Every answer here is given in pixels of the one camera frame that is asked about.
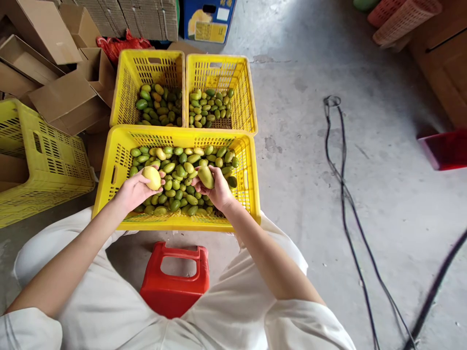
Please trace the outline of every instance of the pink plastic basket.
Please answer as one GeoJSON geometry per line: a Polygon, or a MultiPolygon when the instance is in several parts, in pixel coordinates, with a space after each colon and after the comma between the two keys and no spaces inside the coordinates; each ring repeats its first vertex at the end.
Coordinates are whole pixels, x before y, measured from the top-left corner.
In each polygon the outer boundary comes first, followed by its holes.
{"type": "Polygon", "coordinates": [[[368,22],[379,28],[391,17],[407,0],[381,0],[367,17],[368,22]]]}
{"type": "Polygon", "coordinates": [[[402,38],[420,24],[439,14],[443,6],[436,0],[407,0],[373,35],[378,45],[402,38]]]}

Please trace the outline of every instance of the white sleeve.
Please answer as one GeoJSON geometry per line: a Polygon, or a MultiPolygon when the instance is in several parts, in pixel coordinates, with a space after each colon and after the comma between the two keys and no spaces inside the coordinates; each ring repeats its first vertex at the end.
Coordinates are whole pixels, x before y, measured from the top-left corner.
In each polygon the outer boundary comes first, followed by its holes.
{"type": "Polygon", "coordinates": [[[37,308],[17,310],[0,317],[0,349],[59,350],[61,344],[60,322],[37,308]]]}
{"type": "Polygon", "coordinates": [[[303,300],[280,300],[265,318],[270,350],[355,350],[354,343],[326,306],[303,300]]]}

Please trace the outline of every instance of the red mesh bag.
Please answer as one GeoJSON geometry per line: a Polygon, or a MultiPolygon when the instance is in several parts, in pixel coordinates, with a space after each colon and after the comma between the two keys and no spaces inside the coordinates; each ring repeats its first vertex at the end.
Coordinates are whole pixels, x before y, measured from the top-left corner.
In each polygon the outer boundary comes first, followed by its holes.
{"type": "Polygon", "coordinates": [[[151,47],[149,40],[144,38],[135,38],[131,36],[130,29],[126,29],[126,40],[120,40],[110,37],[107,40],[103,37],[96,39],[97,46],[102,48],[112,64],[118,66],[118,56],[120,51],[125,49],[147,49],[151,47]]]}

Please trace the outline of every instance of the hand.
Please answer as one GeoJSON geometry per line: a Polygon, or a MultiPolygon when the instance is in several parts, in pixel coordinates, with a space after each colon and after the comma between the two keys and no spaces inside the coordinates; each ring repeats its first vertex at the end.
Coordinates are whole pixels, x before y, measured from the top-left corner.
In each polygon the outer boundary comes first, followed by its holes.
{"type": "Polygon", "coordinates": [[[162,186],[165,184],[165,180],[161,181],[161,187],[157,191],[153,191],[146,186],[150,180],[145,178],[142,175],[142,172],[143,170],[141,169],[135,175],[125,181],[114,197],[114,200],[119,202],[120,205],[125,208],[126,213],[129,213],[135,209],[148,197],[163,191],[162,186]]]}
{"type": "Polygon", "coordinates": [[[209,169],[214,175],[213,189],[204,187],[198,176],[193,179],[191,185],[195,187],[197,192],[207,195],[216,208],[223,211],[225,207],[235,201],[235,197],[232,192],[230,192],[229,184],[224,178],[221,169],[213,167],[212,165],[209,166],[209,169]]]}

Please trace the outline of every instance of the wrist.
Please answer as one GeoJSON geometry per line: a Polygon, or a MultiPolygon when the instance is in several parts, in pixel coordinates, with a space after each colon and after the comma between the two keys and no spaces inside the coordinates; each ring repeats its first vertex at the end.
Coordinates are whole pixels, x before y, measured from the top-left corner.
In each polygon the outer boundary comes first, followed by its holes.
{"type": "Polygon", "coordinates": [[[118,218],[121,218],[122,220],[128,215],[130,211],[132,211],[132,209],[127,208],[125,202],[119,199],[118,196],[113,197],[107,203],[106,207],[108,207],[108,210],[110,210],[113,215],[115,215],[118,218]]]}
{"type": "Polygon", "coordinates": [[[231,212],[237,210],[238,206],[242,207],[239,201],[235,199],[235,197],[232,196],[223,206],[222,209],[220,209],[221,212],[224,213],[224,215],[228,215],[231,212]]]}

